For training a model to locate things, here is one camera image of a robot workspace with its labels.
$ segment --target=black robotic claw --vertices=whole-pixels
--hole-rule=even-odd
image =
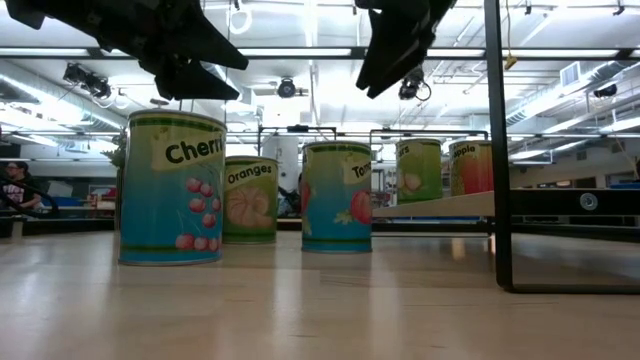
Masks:
[[[156,76],[166,99],[233,100],[238,92],[201,65],[206,61],[244,70],[249,61],[204,16],[198,0],[7,0],[9,15],[34,28],[45,16],[119,49]]]
[[[371,43],[356,86],[375,98],[422,64],[435,28],[456,0],[356,0],[369,10]]]

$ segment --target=white wall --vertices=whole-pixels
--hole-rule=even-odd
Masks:
[[[627,154],[634,164],[640,156],[640,141],[625,140]],[[612,154],[610,147],[587,149],[587,159],[576,160],[575,152],[571,156],[558,158],[555,165],[529,167],[522,174],[519,168],[511,169],[511,187],[535,186],[541,183],[596,177],[599,187],[604,187],[606,175],[633,171],[632,164],[622,152]]]

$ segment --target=wooden board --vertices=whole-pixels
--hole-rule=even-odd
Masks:
[[[494,216],[493,191],[373,210],[373,217]]]

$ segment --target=shelf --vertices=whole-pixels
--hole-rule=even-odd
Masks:
[[[373,210],[374,217],[493,217],[493,191]],[[636,216],[640,190],[512,189],[513,216]]]
[[[373,210],[373,217],[493,215],[493,191]]]

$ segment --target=food can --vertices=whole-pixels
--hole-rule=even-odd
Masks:
[[[278,162],[259,156],[230,156],[224,182],[225,244],[265,244],[276,240]]]
[[[180,265],[221,256],[226,127],[206,116],[129,116],[119,261]]]
[[[442,197],[441,144],[433,139],[412,139],[396,144],[398,204]]]
[[[451,195],[493,191],[491,141],[461,141],[449,148]]]
[[[302,149],[302,250],[371,251],[371,149],[349,141]]]

